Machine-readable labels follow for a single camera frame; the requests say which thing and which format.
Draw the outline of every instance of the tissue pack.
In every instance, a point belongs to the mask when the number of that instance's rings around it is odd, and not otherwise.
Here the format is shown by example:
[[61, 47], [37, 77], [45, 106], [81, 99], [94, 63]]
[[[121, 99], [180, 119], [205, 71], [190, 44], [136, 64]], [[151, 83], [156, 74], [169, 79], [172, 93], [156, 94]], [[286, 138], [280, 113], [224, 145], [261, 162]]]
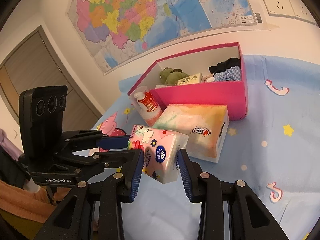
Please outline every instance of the tissue pack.
[[189, 136], [189, 156], [217, 163], [229, 125], [227, 106], [169, 105], [153, 125]]
[[128, 149], [142, 149], [144, 152], [142, 171], [164, 184], [177, 180], [177, 152], [186, 147], [188, 137], [175, 131], [134, 125]]

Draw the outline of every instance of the wall socket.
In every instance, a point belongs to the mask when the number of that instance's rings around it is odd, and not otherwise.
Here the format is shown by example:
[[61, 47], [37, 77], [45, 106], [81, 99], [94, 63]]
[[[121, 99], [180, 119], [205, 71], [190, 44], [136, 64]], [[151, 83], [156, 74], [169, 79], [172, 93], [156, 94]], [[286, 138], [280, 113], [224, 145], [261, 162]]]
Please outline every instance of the wall socket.
[[316, 24], [315, 19], [301, 0], [289, 0], [296, 19]]
[[270, 16], [294, 18], [295, 14], [289, 0], [263, 0]]

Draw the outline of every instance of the barcode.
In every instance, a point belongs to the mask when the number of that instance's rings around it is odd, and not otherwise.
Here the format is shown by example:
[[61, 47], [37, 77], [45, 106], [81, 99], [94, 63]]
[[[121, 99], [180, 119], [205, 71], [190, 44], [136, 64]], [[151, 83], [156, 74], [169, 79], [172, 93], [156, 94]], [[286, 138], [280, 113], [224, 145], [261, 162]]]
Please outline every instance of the barcode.
[[256, 18], [258, 20], [258, 23], [262, 23], [262, 19], [259, 13], [256, 13]]

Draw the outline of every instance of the orange blanket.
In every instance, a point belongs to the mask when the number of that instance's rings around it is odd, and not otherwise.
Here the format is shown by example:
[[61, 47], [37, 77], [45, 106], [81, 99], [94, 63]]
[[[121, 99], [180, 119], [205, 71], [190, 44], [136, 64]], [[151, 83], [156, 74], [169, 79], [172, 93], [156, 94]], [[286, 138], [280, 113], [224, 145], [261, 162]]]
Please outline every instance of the orange blanket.
[[31, 193], [0, 180], [0, 209], [18, 217], [44, 223], [56, 206], [50, 204], [47, 191]]

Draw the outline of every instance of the wall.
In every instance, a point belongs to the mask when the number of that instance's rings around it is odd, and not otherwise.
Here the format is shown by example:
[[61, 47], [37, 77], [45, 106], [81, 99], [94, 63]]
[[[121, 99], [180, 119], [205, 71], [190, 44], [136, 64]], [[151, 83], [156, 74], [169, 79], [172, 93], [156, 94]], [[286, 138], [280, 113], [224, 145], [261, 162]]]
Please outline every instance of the wall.
[[153, 52], [104, 76], [68, 19], [70, 2], [71, 0], [41, 0], [41, 15], [74, 72], [104, 109], [120, 95], [117, 89], [119, 80], [143, 73], [157, 58], [186, 49], [239, 41], [244, 54], [291, 57], [320, 64], [319, 28], [295, 19], [268, 17], [270, 31], [224, 33], [186, 41]]
[[[22, 0], [10, 15], [0, 32], [0, 62], [5, 59], [21, 40], [39, 26], [38, 5], [39, 0]], [[6, 132], [8, 138], [19, 149], [23, 150], [19, 125], [9, 113], [1, 97], [0, 128]]]
[[[241, 31], [179, 43], [132, 61], [104, 75], [68, 19], [71, 0], [22, 0], [0, 32], [0, 62], [30, 32], [42, 25], [56, 53], [80, 88], [102, 113], [119, 97], [118, 81], [143, 73], [154, 60], [187, 49], [239, 41], [243, 54], [301, 59], [320, 64], [320, 29], [295, 19], [267, 17], [267, 31]], [[0, 99], [0, 127], [13, 140], [18, 126]], [[20, 135], [14, 140], [21, 147]]]
[[[0, 31], [0, 62], [6, 58], [6, 56], [32, 31], [34, 31], [39, 25], [41, 25], [60, 60], [67, 68], [73, 79], [78, 86], [86, 94], [86, 96], [92, 101], [97, 109], [103, 113], [104, 109], [95, 100], [91, 93], [87, 90], [85, 85], [78, 78], [77, 74], [73, 71], [70, 64], [66, 61], [63, 53], [54, 41], [54, 38], [50, 34], [42, 16], [40, 15], [40, 0], [22, 0], [18, 6], [14, 9], [9, 19], [5, 23], [3, 29]], [[12, 115], [8, 111], [4, 101], [0, 97], [0, 128], [3, 129], [9, 140], [11, 140], [21, 150], [22, 142], [20, 136], [20, 128], [13, 119]]]

